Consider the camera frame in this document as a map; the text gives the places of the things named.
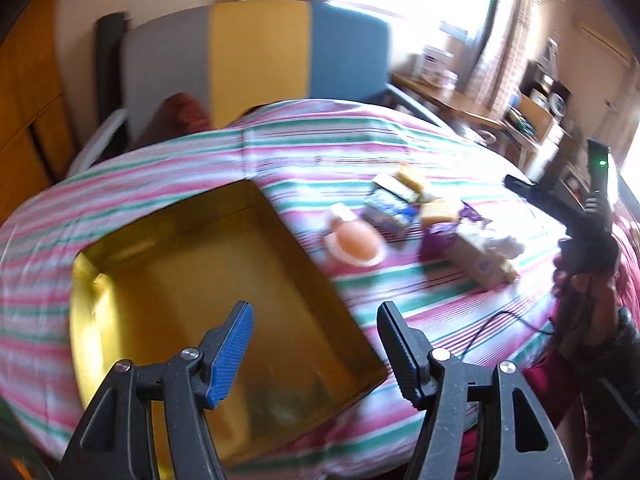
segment yellow tray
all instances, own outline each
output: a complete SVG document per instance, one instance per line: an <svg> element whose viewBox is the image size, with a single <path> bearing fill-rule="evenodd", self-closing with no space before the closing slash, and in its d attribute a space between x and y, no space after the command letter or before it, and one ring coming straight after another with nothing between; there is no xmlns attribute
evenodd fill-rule
<svg viewBox="0 0 640 480"><path fill-rule="evenodd" d="M78 254L70 336L82 402L121 358L167 360L199 343L236 301L254 335L226 400L208 412L225 465L275 450L361 399L385 365L269 201L249 180L193 196ZM170 457L152 407L158 463Z"/></svg>

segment metal screw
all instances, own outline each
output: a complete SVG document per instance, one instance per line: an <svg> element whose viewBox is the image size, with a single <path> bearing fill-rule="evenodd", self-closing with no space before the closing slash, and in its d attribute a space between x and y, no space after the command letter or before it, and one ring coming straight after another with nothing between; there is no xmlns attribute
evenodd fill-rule
<svg viewBox="0 0 640 480"><path fill-rule="evenodd" d="M113 365L113 368L120 373L127 372L129 368L131 368L131 361L128 359L120 359L120 361Z"/></svg>
<svg viewBox="0 0 640 480"><path fill-rule="evenodd" d="M516 371L516 365L511 361L502 361L498 366L506 374L513 374Z"/></svg>
<svg viewBox="0 0 640 480"><path fill-rule="evenodd" d="M447 361L451 357L451 352L446 348L434 348L431 355L436 361Z"/></svg>
<svg viewBox="0 0 640 480"><path fill-rule="evenodd" d="M200 352L197 348L188 347L185 348L182 352L180 352L180 357L185 361L193 361L196 357L200 355Z"/></svg>

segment red pants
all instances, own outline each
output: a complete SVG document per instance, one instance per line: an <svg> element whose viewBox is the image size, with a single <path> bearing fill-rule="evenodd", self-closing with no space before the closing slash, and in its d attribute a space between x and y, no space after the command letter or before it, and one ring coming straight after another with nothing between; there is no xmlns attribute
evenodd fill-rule
<svg viewBox="0 0 640 480"><path fill-rule="evenodd" d="M551 352L539 364L522 371L522 374L542 404L554 428L562 422L580 394L574 381L574 372L569 362L558 352ZM470 477L474 466L474 453L478 429L472 428L462 437L458 480Z"/></svg>

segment chair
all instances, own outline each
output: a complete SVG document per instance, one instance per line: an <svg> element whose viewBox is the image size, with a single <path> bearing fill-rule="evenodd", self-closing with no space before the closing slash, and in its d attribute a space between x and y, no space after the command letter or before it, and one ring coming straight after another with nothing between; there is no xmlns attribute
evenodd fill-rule
<svg viewBox="0 0 640 480"><path fill-rule="evenodd" d="M109 105L115 115L90 139L68 176L90 167L125 121L129 142L137 139L162 101L178 92L200 101L216 129L249 108L281 100L381 105L391 95L417 117L450 131L388 84L389 48L386 21L325 2L231 2L161 16L124 32L120 74L111 74L117 81L110 87L122 91L125 112ZM104 100L114 102L103 92L98 98L101 110Z"/></svg>

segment armrest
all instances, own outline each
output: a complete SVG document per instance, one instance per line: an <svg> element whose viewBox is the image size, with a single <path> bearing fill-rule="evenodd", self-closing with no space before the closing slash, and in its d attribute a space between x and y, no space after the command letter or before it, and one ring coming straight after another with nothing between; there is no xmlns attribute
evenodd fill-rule
<svg viewBox="0 0 640 480"><path fill-rule="evenodd" d="M69 171L66 172L66 177L70 178L88 170L102 155L102 152L107 148L116 131L126 120L127 111L124 108L119 108L112 112L91 136L91 139L89 139L89 142L84 146L82 151L78 153L71 163Z"/></svg>
<svg viewBox="0 0 640 480"><path fill-rule="evenodd" d="M405 94L401 89L396 88L391 84L386 85L386 94L391 95L391 97L395 98L399 104L409 110L413 115L422 119L423 121L427 121L428 123L435 124L436 126L441 127L447 133L455 135L456 133L449 127L449 125L443 121L441 118L437 117L434 113L430 112L422 106L418 101L409 97Z"/></svg>

